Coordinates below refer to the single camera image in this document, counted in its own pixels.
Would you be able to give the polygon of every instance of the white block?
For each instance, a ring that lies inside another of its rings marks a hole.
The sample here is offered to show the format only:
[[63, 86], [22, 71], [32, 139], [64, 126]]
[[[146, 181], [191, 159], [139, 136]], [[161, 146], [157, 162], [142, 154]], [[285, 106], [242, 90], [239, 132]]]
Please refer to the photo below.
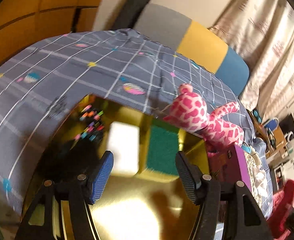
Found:
[[139, 169], [139, 127], [111, 123], [106, 150], [114, 154], [112, 175], [135, 175]]

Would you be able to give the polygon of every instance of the green sponge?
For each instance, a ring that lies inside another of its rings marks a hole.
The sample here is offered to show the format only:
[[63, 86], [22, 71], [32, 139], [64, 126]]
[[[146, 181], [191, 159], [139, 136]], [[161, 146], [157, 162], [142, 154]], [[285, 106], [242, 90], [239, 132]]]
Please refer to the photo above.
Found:
[[178, 130], [174, 132], [152, 125], [146, 168], [178, 176], [175, 165], [177, 152]]
[[139, 177], [161, 182], [177, 179], [175, 156], [179, 144], [178, 131], [178, 128], [165, 122], [152, 121], [145, 165]]

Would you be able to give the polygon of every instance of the toy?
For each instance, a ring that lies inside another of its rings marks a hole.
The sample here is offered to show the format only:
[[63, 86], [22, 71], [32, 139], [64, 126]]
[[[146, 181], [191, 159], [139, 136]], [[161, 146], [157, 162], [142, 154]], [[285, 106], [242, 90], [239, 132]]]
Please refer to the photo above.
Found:
[[208, 114], [206, 102], [192, 90], [190, 84], [180, 85], [179, 96], [174, 99], [169, 116], [164, 120], [188, 132], [198, 131], [216, 149], [226, 148], [233, 143], [241, 147], [244, 140], [243, 129], [221, 118], [228, 113], [237, 112], [239, 104], [230, 102]]

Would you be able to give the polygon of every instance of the bed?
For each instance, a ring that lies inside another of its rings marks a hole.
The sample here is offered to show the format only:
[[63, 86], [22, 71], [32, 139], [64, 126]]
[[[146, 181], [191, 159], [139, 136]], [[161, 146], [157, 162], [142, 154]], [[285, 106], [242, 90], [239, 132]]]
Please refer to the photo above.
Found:
[[[237, 97], [215, 75], [192, 60], [150, 41], [132, 29], [69, 33], [39, 41], [0, 66], [0, 186], [17, 212], [37, 162], [58, 124], [80, 98], [95, 93], [142, 112], [161, 113], [191, 82], [208, 111]], [[268, 176], [269, 217], [272, 185], [265, 143], [241, 105], [224, 117], [244, 129], [245, 141], [259, 153]], [[217, 232], [222, 233], [222, 225]]]

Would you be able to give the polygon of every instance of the beige curtain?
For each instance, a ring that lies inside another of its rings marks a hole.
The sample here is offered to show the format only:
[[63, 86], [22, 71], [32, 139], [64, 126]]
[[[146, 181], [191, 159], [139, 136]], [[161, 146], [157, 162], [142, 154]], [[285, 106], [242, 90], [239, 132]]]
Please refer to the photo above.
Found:
[[247, 63], [250, 78], [239, 99], [279, 117], [294, 97], [294, 10], [286, 0], [233, 0], [210, 30]]

